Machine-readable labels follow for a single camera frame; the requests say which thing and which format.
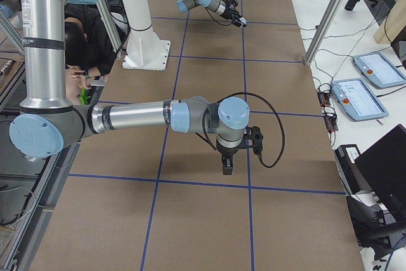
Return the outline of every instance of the green object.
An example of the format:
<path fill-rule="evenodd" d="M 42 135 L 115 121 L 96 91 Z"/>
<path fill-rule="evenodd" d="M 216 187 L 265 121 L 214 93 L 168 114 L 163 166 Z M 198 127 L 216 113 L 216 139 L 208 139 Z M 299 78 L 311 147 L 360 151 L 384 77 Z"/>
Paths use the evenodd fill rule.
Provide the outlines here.
<path fill-rule="evenodd" d="M 87 105 L 90 100 L 91 96 L 88 95 L 88 90 L 82 88 L 81 94 L 79 95 L 79 99 L 82 105 Z"/>

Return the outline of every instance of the cardboard table surface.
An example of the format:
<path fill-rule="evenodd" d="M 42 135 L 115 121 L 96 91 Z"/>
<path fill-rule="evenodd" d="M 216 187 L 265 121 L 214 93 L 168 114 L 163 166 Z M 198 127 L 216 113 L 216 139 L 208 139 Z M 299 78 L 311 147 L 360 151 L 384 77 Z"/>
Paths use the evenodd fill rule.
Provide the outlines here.
<path fill-rule="evenodd" d="M 217 152 L 165 126 L 84 139 L 31 271 L 363 270 L 291 0 L 239 0 L 245 29 L 148 1 L 154 31 L 172 42 L 167 68 L 118 62 L 101 102 L 250 91 L 280 114 L 285 153 L 266 169 L 240 151 L 223 176 Z M 247 101 L 272 163 L 275 115 Z"/>

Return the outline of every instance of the black shirt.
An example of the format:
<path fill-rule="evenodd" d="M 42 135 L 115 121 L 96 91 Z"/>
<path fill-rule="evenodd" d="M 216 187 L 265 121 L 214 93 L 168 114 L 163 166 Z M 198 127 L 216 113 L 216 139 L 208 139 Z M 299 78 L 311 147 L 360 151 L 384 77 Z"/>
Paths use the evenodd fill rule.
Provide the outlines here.
<path fill-rule="evenodd" d="M 65 7 L 65 18 L 68 17 L 80 20 L 88 37 L 87 67 L 82 68 L 97 66 L 101 75 L 110 73 L 115 61 L 115 52 L 99 11 L 83 4 L 68 4 Z M 118 28 L 117 31 L 122 39 L 124 33 Z"/>

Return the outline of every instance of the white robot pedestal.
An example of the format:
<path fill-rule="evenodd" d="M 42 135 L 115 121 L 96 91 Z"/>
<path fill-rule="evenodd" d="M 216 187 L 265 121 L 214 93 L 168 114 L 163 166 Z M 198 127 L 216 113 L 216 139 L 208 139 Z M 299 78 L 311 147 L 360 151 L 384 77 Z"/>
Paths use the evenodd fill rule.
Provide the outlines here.
<path fill-rule="evenodd" d="M 147 0 L 123 0 L 131 28 L 126 69 L 165 70 L 170 41 L 161 41 L 152 28 Z"/>

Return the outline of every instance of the robotic arm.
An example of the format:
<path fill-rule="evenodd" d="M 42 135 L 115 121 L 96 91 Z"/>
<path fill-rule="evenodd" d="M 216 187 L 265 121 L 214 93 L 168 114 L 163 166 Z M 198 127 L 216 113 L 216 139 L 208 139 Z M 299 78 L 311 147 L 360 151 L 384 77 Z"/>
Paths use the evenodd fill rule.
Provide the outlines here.
<path fill-rule="evenodd" d="M 170 125 L 183 133 L 216 133 L 223 173 L 230 175 L 238 149 L 260 153 L 259 128 L 246 128 L 249 107 L 228 97 L 208 103 L 202 97 L 133 105 L 73 106 L 65 94 L 63 4 L 66 0 L 21 0 L 27 97 L 10 125 L 10 138 L 24 154 L 44 158 L 82 138 L 120 128 Z"/>
<path fill-rule="evenodd" d="M 238 6 L 237 0 L 178 0 L 178 9 L 183 13 L 199 5 L 224 19 L 231 20 L 232 24 L 237 27 L 247 26 L 245 18 L 235 9 L 235 7 Z"/>

